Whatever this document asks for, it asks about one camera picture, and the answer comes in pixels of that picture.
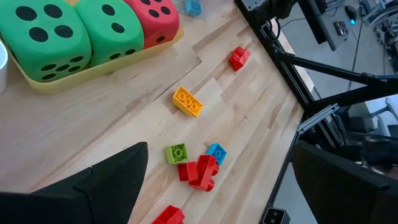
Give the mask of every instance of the wooden table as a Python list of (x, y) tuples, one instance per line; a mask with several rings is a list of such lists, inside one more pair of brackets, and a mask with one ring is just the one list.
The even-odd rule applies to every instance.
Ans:
[[(146, 141), (130, 223), (150, 223), (169, 204), (188, 224), (258, 222), (303, 110), (233, 3), (211, 22), (180, 18), (185, 37), (160, 56), (56, 95), (36, 93), (10, 64), (0, 95), (0, 190), (40, 189)], [(283, 34), (280, 41), (292, 51)], [(251, 56), (233, 72), (228, 57), (239, 45)], [(204, 104), (198, 118), (172, 104), (180, 85)], [(190, 160), (213, 142), (227, 150), (211, 192), (180, 182), (167, 164), (165, 148), (181, 142)]]

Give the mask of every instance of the black cable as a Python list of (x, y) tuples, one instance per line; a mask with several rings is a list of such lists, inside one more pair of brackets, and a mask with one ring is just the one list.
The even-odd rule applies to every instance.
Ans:
[[(325, 14), (325, 16), (328, 16), (328, 17), (330, 17), (330, 18), (334, 17), (334, 16), (337, 14), (337, 10), (338, 10), (340, 7), (341, 7), (341, 6), (339, 6), (339, 7), (336, 8), (335, 13), (333, 13), (333, 15)], [(320, 15), (317, 15), (317, 16), (312, 16), (312, 17), (309, 17), (308, 19), (313, 19), (313, 18), (316, 18), (316, 17), (318, 17), (318, 16), (322, 16), (322, 15), (323, 15), (323, 14), (320, 14)], [(300, 18), (300, 19), (292, 19), (291, 21), (288, 21), (287, 23), (285, 23), (285, 25), (283, 25), (283, 26), (280, 27), (280, 28), (283, 28), (284, 26), (286, 26), (287, 24), (290, 24), (290, 23), (293, 22), (293, 21), (300, 21), (300, 20), (304, 20), (304, 19), (307, 19), (307, 18), (304, 17), (304, 18)]]
[[(356, 40), (356, 48), (355, 48), (353, 68), (351, 69), (352, 72), (355, 69), (356, 57), (358, 56), (358, 47), (359, 47), (359, 41), (361, 40), (362, 25), (363, 25), (363, 22), (361, 22), (361, 27), (359, 28), (358, 40)], [(353, 85), (353, 81), (349, 81), (347, 91), (351, 90), (352, 85)]]
[(358, 41), (356, 42), (356, 48), (355, 48), (355, 56), (354, 56), (353, 68), (351, 69), (352, 72), (355, 69), (356, 57), (358, 56), (358, 47), (359, 47), (359, 41), (361, 40), (362, 25), (363, 25), (363, 22), (361, 22), (361, 27), (359, 28)]
[[(267, 21), (267, 22), (269, 24), (270, 30), (272, 30), (272, 22), (271, 21)], [(280, 36), (280, 31), (282, 30), (282, 28), (280, 27), (280, 23), (279, 23), (278, 19), (275, 19), (275, 22), (276, 22), (276, 26), (278, 28), (278, 31), (276, 33), (275, 39), (270, 40), (272, 43), (275, 43), (278, 40), (278, 38)]]
[(287, 23), (285, 23), (285, 25), (283, 25), (281, 28), (283, 28), (283, 27), (286, 26), (287, 24), (290, 24), (290, 23), (293, 22), (293, 21), (299, 21), (299, 20), (303, 20), (303, 19), (306, 19), (306, 18), (292, 19), (291, 21), (288, 21)]

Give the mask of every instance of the blue lego brick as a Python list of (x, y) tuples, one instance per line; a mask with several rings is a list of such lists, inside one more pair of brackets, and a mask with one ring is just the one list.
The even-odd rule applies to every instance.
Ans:
[(201, 14), (201, 4), (199, 1), (186, 0), (185, 9), (187, 13), (191, 16), (199, 16)]
[(206, 154), (213, 155), (217, 159), (217, 164), (221, 165), (226, 157), (226, 151), (220, 144), (214, 143), (208, 149)]

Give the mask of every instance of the black dot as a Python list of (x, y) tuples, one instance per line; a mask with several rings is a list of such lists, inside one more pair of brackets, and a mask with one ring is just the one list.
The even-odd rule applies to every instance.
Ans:
[(149, 9), (149, 14), (155, 18), (159, 17), (159, 13), (157, 13), (157, 11), (153, 10), (153, 9)]
[(54, 28), (55, 33), (63, 38), (69, 38), (73, 35), (73, 30), (65, 25), (60, 25)]
[(142, 3), (144, 3), (145, 5), (149, 6), (150, 5), (150, 1), (149, 0), (141, 0)]
[(124, 27), (116, 22), (112, 23), (112, 29), (120, 34), (124, 32)]
[(120, 53), (116, 53), (116, 54), (110, 56), (109, 59), (113, 60), (113, 59), (118, 58), (119, 56), (120, 56)]
[(70, 62), (79, 62), (82, 59), (83, 59), (83, 56), (79, 56), (79, 57), (75, 57), (75, 58), (70, 59)]
[(167, 7), (162, 6), (162, 7), (160, 8), (160, 10), (161, 10), (164, 14), (170, 15), (170, 9), (168, 9)]
[(79, 69), (80, 69), (80, 66), (76, 66), (76, 67), (73, 67), (73, 68), (69, 69), (68, 72), (74, 72), (74, 71), (77, 71)]
[(160, 42), (162, 42), (164, 39), (165, 39), (165, 37), (164, 37), (164, 36), (162, 36), (162, 37), (159, 37), (158, 39), (156, 39), (156, 42), (160, 43)]
[(57, 68), (55, 71), (61, 72), (64, 71), (65, 69), (69, 68), (69, 65), (62, 65), (61, 67)]
[(37, 17), (36, 12), (27, 6), (19, 6), (15, 10), (15, 14), (17, 14), (17, 17), (25, 21), (33, 21)]
[(105, 4), (102, 6), (102, 11), (108, 16), (114, 16), (114, 9), (112, 6)]
[(128, 51), (126, 51), (126, 55), (130, 55), (130, 54), (134, 53), (135, 51), (136, 50), (134, 50), (134, 49), (128, 50)]
[(45, 75), (45, 76), (43, 76), (43, 80), (48, 80), (48, 79), (50, 79), (50, 78), (54, 78), (55, 77), (55, 74), (53, 73), (53, 74), (50, 74), (50, 75)]
[(44, 6), (44, 12), (52, 17), (52, 18), (61, 18), (62, 10), (58, 6), (54, 6), (53, 4), (48, 4)]
[(51, 65), (46, 65), (44, 67), (42, 67), (42, 71), (48, 71), (51, 70), (53, 68), (55, 68), (57, 65), (51, 64)]
[(38, 42), (45, 42), (49, 39), (49, 35), (45, 30), (39, 27), (33, 27), (29, 30), (30, 38), (38, 41)]

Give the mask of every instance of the gray floor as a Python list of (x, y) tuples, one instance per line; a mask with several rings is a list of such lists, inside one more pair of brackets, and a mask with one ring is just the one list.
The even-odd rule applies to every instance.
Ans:
[[(358, 0), (346, 0), (346, 4), (358, 7)], [(290, 16), (280, 21), (281, 26), (292, 19), (304, 18), (303, 12), (298, 4), (293, 6)], [(332, 66), (352, 70), (356, 43), (359, 35), (361, 22), (357, 22), (349, 38), (336, 51), (332, 52), (328, 43), (318, 44), (307, 21), (292, 21), (282, 28), (283, 33), (289, 40), (295, 53), (299, 57), (326, 63)], [(387, 55), (383, 59), (384, 49), (377, 42), (373, 28), (363, 25), (359, 41), (355, 72), (368, 72), (375, 75), (392, 75), (394, 71), (388, 62)], [(353, 90), (362, 86), (360, 83), (349, 84), (349, 81), (325, 75), (323, 73), (307, 70), (315, 84), (315, 88), (321, 98)]]
[(294, 177), (292, 163), (287, 167), (274, 207), (286, 210), (290, 217), (290, 224), (317, 223)]
[[(358, 7), (358, 0), (346, 0), (346, 4)], [(290, 16), (281, 20), (280, 24), (283, 26), (292, 19), (301, 18), (304, 18), (303, 12), (299, 5), (295, 4)], [(292, 21), (284, 26), (282, 30), (299, 57), (352, 70), (360, 25), (361, 22), (357, 22), (352, 33), (349, 35), (349, 39), (335, 52), (331, 51), (327, 42), (318, 45), (305, 19)], [(365, 25), (363, 25), (361, 31), (354, 71), (368, 72), (375, 75), (395, 74), (387, 59), (387, 55), (384, 55), (382, 45), (377, 42), (373, 29)], [(307, 70), (307, 72), (315, 84), (316, 91), (313, 92), (315, 98), (325, 98), (362, 86), (362, 84), (359, 83), (350, 83), (348, 80), (332, 77), (312, 70)], [(289, 165), (285, 173), (274, 206), (287, 210), (287, 213), (291, 217), (290, 222), (293, 224), (317, 223), (297, 185), (291, 165)]]

